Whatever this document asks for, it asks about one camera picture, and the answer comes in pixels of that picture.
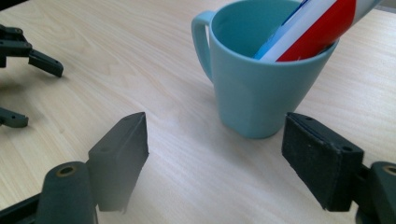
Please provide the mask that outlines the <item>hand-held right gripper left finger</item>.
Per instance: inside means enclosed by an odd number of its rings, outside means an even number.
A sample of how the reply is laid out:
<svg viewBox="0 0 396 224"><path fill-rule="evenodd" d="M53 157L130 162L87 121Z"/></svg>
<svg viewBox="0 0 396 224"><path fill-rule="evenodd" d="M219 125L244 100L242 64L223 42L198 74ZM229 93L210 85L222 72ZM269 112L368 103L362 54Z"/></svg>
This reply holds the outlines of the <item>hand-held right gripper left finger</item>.
<svg viewBox="0 0 396 224"><path fill-rule="evenodd" d="M148 156L145 112L122 118L94 145L87 165L93 198L100 211L127 209Z"/></svg>

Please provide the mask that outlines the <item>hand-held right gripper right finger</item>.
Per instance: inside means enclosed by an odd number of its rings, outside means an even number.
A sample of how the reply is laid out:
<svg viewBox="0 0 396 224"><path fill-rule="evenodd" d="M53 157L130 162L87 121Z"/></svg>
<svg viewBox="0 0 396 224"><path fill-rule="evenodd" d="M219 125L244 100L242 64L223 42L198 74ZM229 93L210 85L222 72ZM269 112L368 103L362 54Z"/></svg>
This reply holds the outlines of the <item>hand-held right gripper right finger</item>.
<svg viewBox="0 0 396 224"><path fill-rule="evenodd" d="M323 209L345 212L350 208L362 149L313 118L289 113L282 155Z"/></svg>

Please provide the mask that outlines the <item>light blue cup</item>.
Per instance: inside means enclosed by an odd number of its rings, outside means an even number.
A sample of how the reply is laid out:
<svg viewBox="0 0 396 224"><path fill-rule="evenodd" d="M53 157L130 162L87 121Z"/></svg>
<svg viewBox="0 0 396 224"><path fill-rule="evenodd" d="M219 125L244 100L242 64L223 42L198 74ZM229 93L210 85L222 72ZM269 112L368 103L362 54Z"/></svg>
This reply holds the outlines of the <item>light blue cup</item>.
<svg viewBox="0 0 396 224"><path fill-rule="evenodd" d="M304 99L334 46L285 63L253 58L260 45L297 8L295 0L243 0L204 11L191 22L199 62L215 90L220 120L246 138L266 138Z"/></svg>

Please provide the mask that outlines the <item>white and blue toothpaste tube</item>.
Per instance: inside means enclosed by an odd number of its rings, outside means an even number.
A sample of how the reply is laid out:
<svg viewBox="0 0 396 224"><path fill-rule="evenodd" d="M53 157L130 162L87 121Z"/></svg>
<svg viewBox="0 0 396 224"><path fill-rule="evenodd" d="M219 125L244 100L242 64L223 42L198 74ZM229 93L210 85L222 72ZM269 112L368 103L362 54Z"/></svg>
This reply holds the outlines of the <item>white and blue toothpaste tube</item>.
<svg viewBox="0 0 396 224"><path fill-rule="evenodd" d="M253 56L291 62L320 54L382 0L304 0Z"/></svg>

